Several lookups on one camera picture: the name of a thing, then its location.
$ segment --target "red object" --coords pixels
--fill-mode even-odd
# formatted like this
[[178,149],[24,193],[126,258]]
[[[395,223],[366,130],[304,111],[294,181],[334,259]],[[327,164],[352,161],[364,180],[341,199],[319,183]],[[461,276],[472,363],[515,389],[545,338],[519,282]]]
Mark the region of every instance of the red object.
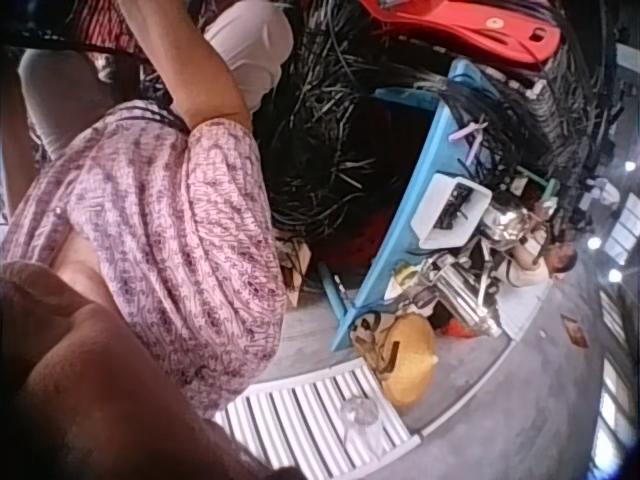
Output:
[[508,64],[538,70],[560,45],[560,30],[517,12],[449,0],[408,0],[382,8],[379,0],[360,0],[381,22],[426,28],[454,36]]
[[475,338],[478,336],[476,333],[460,325],[457,318],[452,318],[449,324],[440,331],[447,337]]
[[383,210],[375,214],[350,239],[336,239],[323,245],[313,245],[315,261],[324,262],[332,271],[369,267],[380,250],[391,220],[393,210]]

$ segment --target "white pants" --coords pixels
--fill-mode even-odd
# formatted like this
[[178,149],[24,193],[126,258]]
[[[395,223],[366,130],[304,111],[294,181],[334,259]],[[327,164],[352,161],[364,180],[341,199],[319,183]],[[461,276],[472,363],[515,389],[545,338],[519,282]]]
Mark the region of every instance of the white pants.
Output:
[[[243,0],[204,33],[229,66],[249,110],[280,79],[293,48],[291,27],[268,0]],[[20,64],[22,89],[36,131],[52,158],[118,103],[89,58],[73,51],[28,51]]]

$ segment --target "glass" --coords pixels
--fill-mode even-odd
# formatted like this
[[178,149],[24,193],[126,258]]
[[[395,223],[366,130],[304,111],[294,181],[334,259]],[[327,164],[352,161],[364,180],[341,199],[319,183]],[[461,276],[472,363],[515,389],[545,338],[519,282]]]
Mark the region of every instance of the glass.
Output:
[[342,404],[340,415],[344,424],[344,447],[366,449],[374,458],[382,456],[382,422],[376,402],[369,398],[352,397]]

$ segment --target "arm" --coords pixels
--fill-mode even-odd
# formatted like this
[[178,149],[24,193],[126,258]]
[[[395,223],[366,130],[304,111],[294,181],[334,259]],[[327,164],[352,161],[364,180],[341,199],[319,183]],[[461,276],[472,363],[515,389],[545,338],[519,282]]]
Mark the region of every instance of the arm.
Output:
[[511,254],[511,258],[513,258],[513,260],[523,270],[533,272],[540,267],[539,263],[537,265],[533,264],[536,256],[521,243],[512,247],[511,250],[509,250],[509,253]]
[[119,0],[136,39],[193,129],[226,118],[251,129],[231,72],[193,24],[181,0]]
[[2,63],[0,73],[0,147],[2,189],[11,217],[36,178],[27,109],[15,66]]

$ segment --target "sleeve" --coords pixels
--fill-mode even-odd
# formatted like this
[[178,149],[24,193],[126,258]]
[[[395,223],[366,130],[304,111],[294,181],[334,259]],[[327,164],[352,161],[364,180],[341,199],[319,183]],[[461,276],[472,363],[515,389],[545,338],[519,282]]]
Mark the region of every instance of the sleeve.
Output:
[[258,148],[237,123],[213,120],[192,132],[186,162],[179,190],[196,242],[186,251],[198,253],[183,263],[199,276],[196,330],[233,397],[275,354],[286,306]]

